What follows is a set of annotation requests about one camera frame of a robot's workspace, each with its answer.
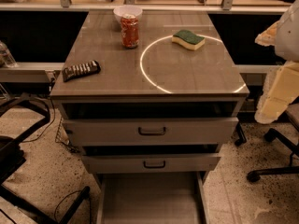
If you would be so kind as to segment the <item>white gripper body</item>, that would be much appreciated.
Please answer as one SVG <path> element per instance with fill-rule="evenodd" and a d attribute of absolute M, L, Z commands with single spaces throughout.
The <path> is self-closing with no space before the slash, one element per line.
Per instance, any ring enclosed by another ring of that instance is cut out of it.
<path fill-rule="evenodd" d="M 261 124 L 274 122 L 298 96 L 299 63 L 287 61 L 267 74 L 255 120 Z"/>

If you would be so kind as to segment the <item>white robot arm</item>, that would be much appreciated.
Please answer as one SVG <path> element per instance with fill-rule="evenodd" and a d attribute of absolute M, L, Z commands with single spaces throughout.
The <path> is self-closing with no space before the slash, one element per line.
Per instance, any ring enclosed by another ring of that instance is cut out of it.
<path fill-rule="evenodd" d="M 299 97 L 299 0 L 295 0 L 278 21 L 259 34 L 255 42 L 273 46 L 276 55 L 285 60 L 282 66 L 267 74 L 254 116 L 257 122 L 269 124 Z"/>

